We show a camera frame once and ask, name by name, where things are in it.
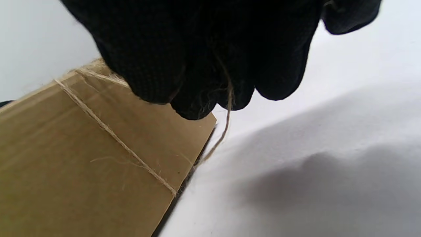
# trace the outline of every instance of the jute twine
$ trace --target jute twine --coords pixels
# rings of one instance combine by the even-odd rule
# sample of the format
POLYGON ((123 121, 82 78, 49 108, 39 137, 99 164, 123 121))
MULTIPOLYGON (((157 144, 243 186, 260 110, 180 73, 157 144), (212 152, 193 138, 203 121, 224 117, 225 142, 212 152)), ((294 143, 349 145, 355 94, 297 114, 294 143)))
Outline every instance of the jute twine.
MULTIPOLYGON (((217 59, 218 59, 219 63, 221 64, 221 67, 223 68, 224 74, 225 74, 225 76, 228 80, 228 88, 227 88, 227 90, 228 90, 228 105, 227 105, 228 114, 226 116, 226 125, 225 125, 225 130, 222 133, 222 136, 218 139, 218 141, 211 148, 209 153, 199 162, 198 165, 200 165, 203 162, 205 162, 206 160, 208 160, 209 157, 214 153, 216 148, 221 144, 221 142, 225 138, 226 132, 227 132, 228 126, 229 126, 229 116, 230 116, 230 113, 231 113, 232 97, 233 97, 233 95, 232 95, 232 84, 231 84, 231 80, 229 78, 229 75, 228 75, 228 72, 227 72, 226 68, 224 67, 224 65, 222 64, 221 60, 218 57, 217 57, 217 59)), ((79 74, 81 76, 84 76, 84 77, 88 76, 88 77, 93 77, 93 78, 96 78, 96 79, 101 79, 101 80, 104 80, 104 81, 110 81, 110 82, 113 82, 113 83, 117 83, 117 84, 119 84, 123 87, 129 88, 129 85, 127 84, 127 82, 124 79, 122 79, 119 75, 113 74, 113 73, 110 74, 110 75, 103 75, 103 74, 97 73, 95 71, 95 69, 105 68, 105 67, 106 67, 106 65, 102 60, 96 60, 86 67, 81 67, 81 68, 78 68, 78 69, 74 69, 72 71, 76 72, 77 74, 79 74)), ((130 147, 128 147, 113 132, 113 130, 108 125, 106 125, 66 84, 64 84, 63 82, 61 82, 59 80, 56 80, 56 79, 55 79, 55 82, 85 113, 87 113, 93 120, 95 120, 98 123, 98 125, 104 131, 106 131, 108 134, 110 134, 111 137, 114 138, 114 140, 116 140, 118 144, 120 144, 130 155, 132 155, 134 158, 136 158, 136 160, 141 164, 141 167, 146 169, 146 171, 148 173, 150 173, 154 178, 156 178, 160 183, 162 183, 171 192, 171 194, 174 197, 177 195, 176 189, 173 188, 170 184, 168 184, 167 181, 165 181, 161 176, 159 176, 132 149, 130 149, 130 147)))

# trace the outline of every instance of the gloved hand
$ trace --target gloved hand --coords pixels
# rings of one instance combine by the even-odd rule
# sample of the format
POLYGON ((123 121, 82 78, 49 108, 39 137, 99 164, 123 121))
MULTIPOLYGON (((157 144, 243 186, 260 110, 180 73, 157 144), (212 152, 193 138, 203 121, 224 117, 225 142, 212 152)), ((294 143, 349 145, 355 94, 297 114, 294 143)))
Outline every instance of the gloved hand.
POLYGON ((282 100, 299 86, 320 19, 332 34, 372 22, 381 0, 62 0, 134 94, 201 119, 254 89, 282 100))

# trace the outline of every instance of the cardboard edge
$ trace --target cardboard edge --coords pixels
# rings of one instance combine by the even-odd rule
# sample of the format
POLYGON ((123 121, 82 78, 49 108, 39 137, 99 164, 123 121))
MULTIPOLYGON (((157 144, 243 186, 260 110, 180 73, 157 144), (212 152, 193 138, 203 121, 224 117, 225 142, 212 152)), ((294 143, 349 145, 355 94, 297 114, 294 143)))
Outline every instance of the cardboard edge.
POLYGON ((0 108, 3 107, 3 106, 6 106, 7 104, 9 104, 11 102, 13 102, 13 100, 5 100, 5 101, 0 102, 0 108))
POLYGON ((179 202, 180 197, 183 195, 184 191, 186 190, 187 186, 190 183, 191 178, 193 177, 193 174, 195 172, 195 166, 199 163, 200 159, 202 158, 203 153, 205 152, 206 148, 209 145, 209 142, 211 138, 213 137, 213 133, 215 132, 215 128, 213 128, 212 132, 210 133, 208 139, 206 140, 202 150, 200 151, 199 155, 197 156, 192 169, 187 174, 184 181, 181 183, 180 189, 178 191, 178 195, 171 201, 170 205, 168 206, 166 212, 164 213, 164 216, 162 217, 161 221, 159 222, 158 226, 155 228, 154 232, 152 233, 151 237, 159 237, 160 233, 164 229, 166 223, 168 222, 172 212, 174 211, 177 203, 179 202))
MULTIPOLYGON (((104 61, 102 60, 102 58, 98 58, 95 59, 93 61, 91 61, 90 63, 81 66, 79 68, 85 68, 85 69, 89 69, 92 70, 96 73, 100 73, 100 74, 107 74, 109 73, 109 68, 105 65, 104 61)), ((60 76, 59 78, 57 78, 56 80, 58 81, 67 81, 67 84, 70 86, 72 84, 74 84, 76 82, 76 80, 71 80, 72 78, 75 78, 75 76, 78 76, 77 72, 75 72, 74 70, 69 70, 66 73, 64 73, 62 76, 60 76)), ((16 104, 18 103, 24 103, 24 102, 28 102, 29 98, 33 98, 34 95, 36 94, 40 94, 43 93, 44 91, 48 91, 48 89, 50 89, 51 87, 57 86, 57 83, 55 82, 55 80, 52 80, 51 82, 41 86, 40 88, 16 99, 16 100, 9 100, 7 104, 0 106, 0 111, 5 111, 8 110, 11 107, 14 107, 16 104)))

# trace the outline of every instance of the white background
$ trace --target white background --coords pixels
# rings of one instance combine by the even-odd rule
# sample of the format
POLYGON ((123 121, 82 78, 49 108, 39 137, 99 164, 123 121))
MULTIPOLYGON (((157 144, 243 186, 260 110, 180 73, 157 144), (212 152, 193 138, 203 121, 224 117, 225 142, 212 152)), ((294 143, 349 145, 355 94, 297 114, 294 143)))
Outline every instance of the white background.
MULTIPOLYGON (((420 7, 384 0, 349 35, 321 24, 300 88, 233 112, 162 236, 421 236, 420 7)), ((2 0, 0 17, 0 100, 98 56, 57 0, 2 0)))

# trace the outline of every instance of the cardboard box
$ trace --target cardboard box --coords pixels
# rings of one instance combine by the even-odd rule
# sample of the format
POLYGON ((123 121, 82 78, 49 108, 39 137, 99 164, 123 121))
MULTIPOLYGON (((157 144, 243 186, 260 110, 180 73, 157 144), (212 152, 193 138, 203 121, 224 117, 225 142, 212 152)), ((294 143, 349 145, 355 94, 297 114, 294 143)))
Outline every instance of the cardboard box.
MULTIPOLYGON (((85 68, 110 74, 98 62, 85 68)), ((60 81, 175 190, 215 126, 117 83, 76 72, 60 81)), ((173 199, 56 82, 0 109, 0 236, 150 237, 173 199)))

